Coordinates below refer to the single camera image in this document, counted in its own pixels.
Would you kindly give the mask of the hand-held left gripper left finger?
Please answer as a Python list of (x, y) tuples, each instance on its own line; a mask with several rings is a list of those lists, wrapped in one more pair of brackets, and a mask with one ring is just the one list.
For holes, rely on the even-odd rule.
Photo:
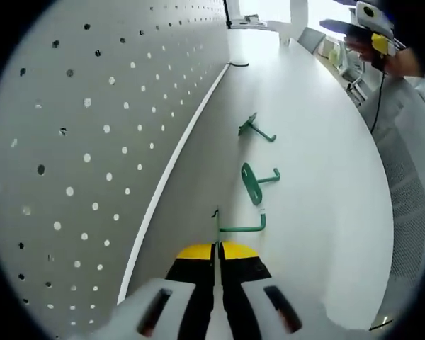
[(214, 307), (216, 244), (196, 244), (176, 256), (164, 278), (125, 298), (92, 339), (204, 339)]

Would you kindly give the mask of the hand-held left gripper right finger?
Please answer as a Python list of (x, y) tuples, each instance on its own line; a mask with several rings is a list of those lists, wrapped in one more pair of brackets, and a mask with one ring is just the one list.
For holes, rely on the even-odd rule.
[(234, 339), (369, 339), (345, 329), (325, 306), (275, 279), (258, 253), (243, 244), (218, 244), (222, 301)]

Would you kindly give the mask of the person's right hand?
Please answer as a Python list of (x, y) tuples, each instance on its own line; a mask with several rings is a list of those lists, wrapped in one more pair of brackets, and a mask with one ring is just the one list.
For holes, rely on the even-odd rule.
[(399, 74), (395, 56), (382, 55), (370, 43), (357, 40), (350, 35), (344, 38), (344, 42), (349, 49), (359, 54), (359, 58), (362, 61), (369, 62), (373, 68), (393, 76)]

